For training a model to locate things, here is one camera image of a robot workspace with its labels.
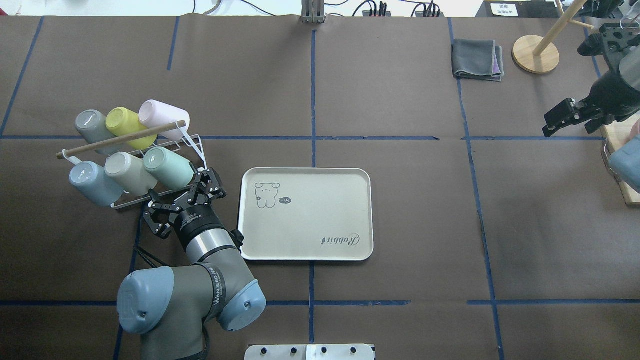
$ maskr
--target white tray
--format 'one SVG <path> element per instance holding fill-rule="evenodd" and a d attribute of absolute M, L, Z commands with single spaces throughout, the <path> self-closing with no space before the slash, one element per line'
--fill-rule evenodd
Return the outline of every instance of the white tray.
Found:
<path fill-rule="evenodd" d="M 371 179 L 359 168 L 253 168 L 242 181 L 238 229 L 247 260 L 367 259 Z"/>

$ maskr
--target cup rack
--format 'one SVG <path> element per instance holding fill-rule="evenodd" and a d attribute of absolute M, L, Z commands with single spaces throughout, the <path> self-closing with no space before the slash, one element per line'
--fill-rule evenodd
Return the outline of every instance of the cup rack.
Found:
<path fill-rule="evenodd" d="M 173 130 L 175 128 L 180 130 L 180 132 L 182 133 L 182 138 L 180 140 L 172 140 L 166 143 L 153 144 L 150 147 L 146 148 L 145 150 L 134 150 L 134 151 L 131 151 L 129 154 L 132 154 L 133 156 L 143 156 L 148 150 L 153 149 L 154 147 L 170 147 L 170 146 L 177 146 L 177 149 L 173 150 L 173 152 L 178 152 L 182 150 L 182 146 L 180 145 L 184 144 L 186 147 L 192 148 L 196 152 L 196 154 L 198 154 L 198 157 L 202 160 L 202 165 L 204 167 L 198 167 L 197 170 L 203 171 L 204 169 L 208 168 L 207 159 L 204 155 L 204 148 L 202 146 L 202 139 L 200 138 L 200 135 L 189 135 L 187 133 L 186 122 L 184 120 L 179 120 L 171 124 L 166 124 L 162 126 L 150 127 L 146 130 L 138 131 L 137 133 L 131 133 L 131 134 L 119 136 L 116 138 L 112 138 L 109 140 L 91 143 L 88 145 L 76 147 L 75 149 L 70 149 L 70 150 L 63 149 L 61 152 L 56 154 L 56 157 L 60 160 L 66 159 L 72 164 L 77 165 L 82 162 L 82 160 L 76 157 L 77 154 L 81 154 L 83 152 L 95 151 L 98 149 L 102 149 L 104 147 L 108 147 L 111 145 L 118 145 L 125 142 L 130 142 L 132 140 L 137 140 L 147 136 L 157 135 L 159 133 L 164 133 L 165 131 Z M 179 193 L 184 190 L 188 190 L 189 187 L 190 186 L 185 186 L 184 188 L 178 189 L 178 190 L 168 190 L 165 192 L 161 192 L 158 195 L 162 197 L 165 195 Z M 148 200 L 150 200 L 149 195 L 144 195 L 144 196 L 138 197 L 137 199 L 130 200 L 122 204 L 116 204 L 116 203 L 111 204 L 111 208 L 116 210 L 123 209 L 135 204 L 140 204 Z"/>

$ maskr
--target gray towel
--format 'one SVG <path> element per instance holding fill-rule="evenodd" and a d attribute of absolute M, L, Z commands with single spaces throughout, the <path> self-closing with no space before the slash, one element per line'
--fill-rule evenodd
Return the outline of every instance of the gray towel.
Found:
<path fill-rule="evenodd" d="M 493 40 L 453 40 L 451 65 L 460 78 L 499 82 L 504 76 L 502 47 Z"/>

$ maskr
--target wooden pole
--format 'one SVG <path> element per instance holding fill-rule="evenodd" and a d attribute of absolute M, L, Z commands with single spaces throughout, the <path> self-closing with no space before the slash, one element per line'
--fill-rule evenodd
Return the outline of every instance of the wooden pole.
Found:
<path fill-rule="evenodd" d="M 549 30 L 549 32 L 545 35 L 545 38 L 542 39 L 538 46 L 536 46 L 535 50 L 533 51 L 533 56 L 540 56 L 540 54 L 542 54 L 547 46 L 549 46 L 549 44 L 551 44 L 551 42 L 556 39 L 556 37 L 560 34 L 564 27 L 569 23 L 569 20 L 571 20 L 575 16 L 575 14 L 580 11 L 582 5 L 584 5 L 586 2 L 587 0 L 575 0 L 573 4 L 569 6 L 569 9 L 564 12 L 562 17 L 560 17 L 560 19 L 558 19 L 558 21 L 554 24 L 554 27 L 551 28 L 551 30 Z"/>
<path fill-rule="evenodd" d="M 82 152 L 93 151 L 93 150 L 101 149 L 103 147 L 107 147 L 110 145 L 117 145 L 120 143 L 137 140 L 140 138 L 146 138 L 147 136 L 164 133 L 165 131 L 173 130 L 173 129 L 176 129 L 177 127 L 185 127 L 185 126 L 187 126 L 187 123 L 184 120 L 179 120 L 177 122 L 172 122 L 171 124 L 151 127 L 146 130 L 138 131 L 137 133 L 126 134 L 123 136 L 118 136 L 117 138 L 104 140 L 96 143 L 90 143 L 89 145 L 76 147 L 75 149 L 71 149 L 71 150 L 65 150 L 65 154 L 67 156 L 73 156 L 73 155 L 81 154 Z M 57 153 L 56 156 L 60 160 L 65 158 L 62 152 Z"/>

